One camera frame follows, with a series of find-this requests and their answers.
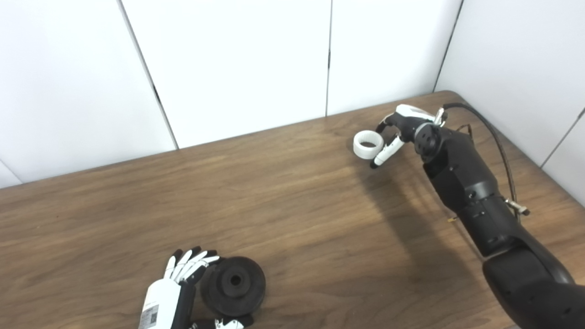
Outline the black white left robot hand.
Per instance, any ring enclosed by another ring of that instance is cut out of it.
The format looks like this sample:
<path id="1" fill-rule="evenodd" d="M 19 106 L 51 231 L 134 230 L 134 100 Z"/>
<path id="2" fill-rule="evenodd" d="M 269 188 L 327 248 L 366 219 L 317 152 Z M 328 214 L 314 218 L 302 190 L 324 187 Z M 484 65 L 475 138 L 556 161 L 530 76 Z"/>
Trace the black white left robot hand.
<path id="1" fill-rule="evenodd" d="M 177 249 L 167 261 L 160 279 L 146 293 L 140 315 L 140 329 L 246 329 L 254 323 L 251 315 L 221 316 L 213 320 L 192 320 L 196 284 L 207 268 L 223 258 L 216 250 L 195 246 L 187 251 Z"/>

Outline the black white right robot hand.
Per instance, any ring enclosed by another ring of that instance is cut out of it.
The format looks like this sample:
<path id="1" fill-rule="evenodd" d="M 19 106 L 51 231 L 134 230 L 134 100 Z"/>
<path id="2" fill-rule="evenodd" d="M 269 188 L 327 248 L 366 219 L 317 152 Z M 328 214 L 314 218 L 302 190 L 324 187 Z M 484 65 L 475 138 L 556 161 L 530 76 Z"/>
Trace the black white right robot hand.
<path id="1" fill-rule="evenodd" d="M 413 143 L 420 127 L 424 125 L 435 125 L 442 127 L 447 121 L 447 114 L 443 108 L 439 108 L 436 115 L 432 115 L 415 106 L 399 104 L 395 112 L 387 115 L 380 121 L 375 129 L 379 135 L 387 127 L 396 127 L 398 132 L 393 135 L 389 142 L 383 144 L 382 150 L 376 154 L 370 162 L 370 167 L 376 169 L 393 156 L 406 143 Z"/>

